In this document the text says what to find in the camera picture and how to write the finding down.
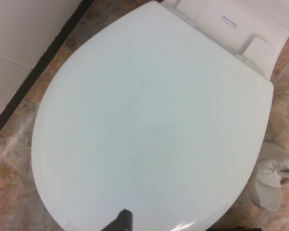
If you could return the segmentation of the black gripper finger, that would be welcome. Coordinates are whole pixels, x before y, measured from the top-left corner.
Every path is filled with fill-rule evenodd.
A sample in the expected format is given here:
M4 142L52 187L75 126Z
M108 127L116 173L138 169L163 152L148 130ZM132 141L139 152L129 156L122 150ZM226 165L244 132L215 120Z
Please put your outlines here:
M127 209L119 212L117 218L110 222L102 231L132 231L133 214Z

